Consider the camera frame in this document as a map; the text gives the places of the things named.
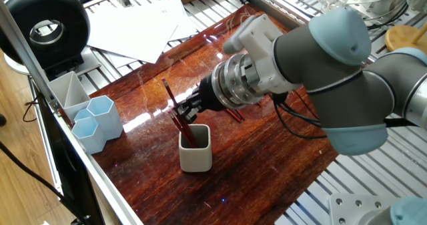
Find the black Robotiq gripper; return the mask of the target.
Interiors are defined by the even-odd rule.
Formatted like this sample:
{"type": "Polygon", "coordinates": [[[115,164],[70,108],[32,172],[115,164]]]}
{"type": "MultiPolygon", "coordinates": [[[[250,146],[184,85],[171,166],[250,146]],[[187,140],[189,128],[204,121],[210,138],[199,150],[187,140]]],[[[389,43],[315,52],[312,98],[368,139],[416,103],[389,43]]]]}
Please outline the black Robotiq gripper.
{"type": "Polygon", "coordinates": [[[192,124],[197,119],[197,114],[205,110],[223,111],[227,107],[222,104],[214,93],[211,74],[206,75],[192,93],[185,98],[181,105],[174,107],[178,116],[187,124],[192,124]]]}

